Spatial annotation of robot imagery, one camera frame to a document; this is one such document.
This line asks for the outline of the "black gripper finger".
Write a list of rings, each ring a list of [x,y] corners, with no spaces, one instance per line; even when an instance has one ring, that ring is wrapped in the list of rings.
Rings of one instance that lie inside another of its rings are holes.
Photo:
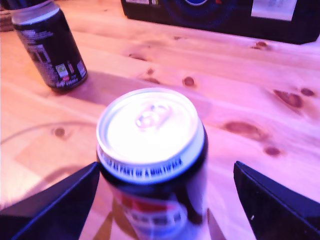
[[[2,240],[77,240],[95,199],[97,162],[0,212]]]
[[[236,161],[237,194],[257,240],[318,240],[320,204]]]

